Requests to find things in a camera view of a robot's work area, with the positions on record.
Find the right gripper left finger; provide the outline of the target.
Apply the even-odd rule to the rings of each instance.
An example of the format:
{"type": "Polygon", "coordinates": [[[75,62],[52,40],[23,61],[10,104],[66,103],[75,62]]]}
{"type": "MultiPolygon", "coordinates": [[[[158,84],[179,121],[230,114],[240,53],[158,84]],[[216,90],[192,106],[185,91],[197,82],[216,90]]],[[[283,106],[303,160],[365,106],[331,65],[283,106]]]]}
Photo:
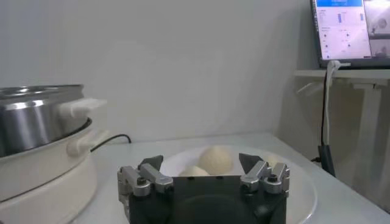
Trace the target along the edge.
{"type": "Polygon", "coordinates": [[[136,197],[147,197],[152,189],[160,194],[173,190],[173,178],[160,172],[163,159],[163,155],[157,155],[143,159],[136,168],[120,167],[117,172],[118,196],[128,197],[133,194],[136,197]]]}

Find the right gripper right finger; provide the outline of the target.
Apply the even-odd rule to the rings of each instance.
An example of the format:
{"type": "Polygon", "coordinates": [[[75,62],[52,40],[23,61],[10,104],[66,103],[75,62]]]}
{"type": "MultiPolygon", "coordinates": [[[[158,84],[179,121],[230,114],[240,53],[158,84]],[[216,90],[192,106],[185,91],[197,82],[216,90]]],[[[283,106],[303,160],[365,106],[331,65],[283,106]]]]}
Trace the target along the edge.
{"type": "Polygon", "coordinates": [[[261,186],[269,194],[289,194],[290,169],[285,163],[271,166],[259,156],[240,153],[239,161],[244,170],[240,185],[248,192],[255,192],[261,186]]]}

